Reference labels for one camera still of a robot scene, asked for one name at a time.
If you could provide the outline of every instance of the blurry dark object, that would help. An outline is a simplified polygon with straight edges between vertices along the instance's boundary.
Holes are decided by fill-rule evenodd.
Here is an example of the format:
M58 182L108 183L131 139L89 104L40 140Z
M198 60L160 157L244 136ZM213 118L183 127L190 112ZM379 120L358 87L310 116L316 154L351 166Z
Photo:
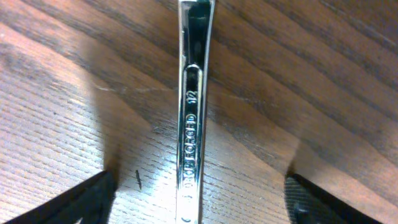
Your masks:
M285 201L293 224L379 223L298 174L285 180Z
M105 224L108 222L117 184L102 171L51 201L6 224Z

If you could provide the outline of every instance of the metal wrench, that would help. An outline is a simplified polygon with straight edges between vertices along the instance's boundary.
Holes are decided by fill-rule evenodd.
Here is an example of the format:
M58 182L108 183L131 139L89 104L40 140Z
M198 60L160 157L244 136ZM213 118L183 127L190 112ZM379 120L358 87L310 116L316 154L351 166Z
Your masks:
M180 84L176 223L198 223L205 143L208 52L215 0L178 0Z

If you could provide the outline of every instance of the recessed panel on wrench handle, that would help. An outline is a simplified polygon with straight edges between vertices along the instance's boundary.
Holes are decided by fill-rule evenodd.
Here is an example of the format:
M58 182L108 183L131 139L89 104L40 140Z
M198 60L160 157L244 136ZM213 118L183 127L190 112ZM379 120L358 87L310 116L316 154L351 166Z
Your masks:
M206 88L215 1L179 0L180 93L176 223L198 223L205 142Z

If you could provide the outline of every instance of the wooden table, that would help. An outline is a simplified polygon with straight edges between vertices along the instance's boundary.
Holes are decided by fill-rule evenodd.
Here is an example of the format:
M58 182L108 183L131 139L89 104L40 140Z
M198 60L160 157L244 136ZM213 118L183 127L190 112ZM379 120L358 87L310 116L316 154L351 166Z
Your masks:
M394 0L217 1L205 223L288 223L290 164L396 223L397 12ZM0 0L0 18L0 222L105 164L120 165L110 223L173 223L177 0Z

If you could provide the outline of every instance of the brown wood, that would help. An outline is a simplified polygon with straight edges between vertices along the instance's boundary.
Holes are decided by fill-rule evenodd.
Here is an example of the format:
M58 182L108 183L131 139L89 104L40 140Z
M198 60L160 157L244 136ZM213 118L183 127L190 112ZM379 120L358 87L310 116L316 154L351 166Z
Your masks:
M290 164L396 223L397 10L217 1L205 223L288 223ZM0 222L105 164L120 166L110 223L172 223L177 0L2 0L0 18Z

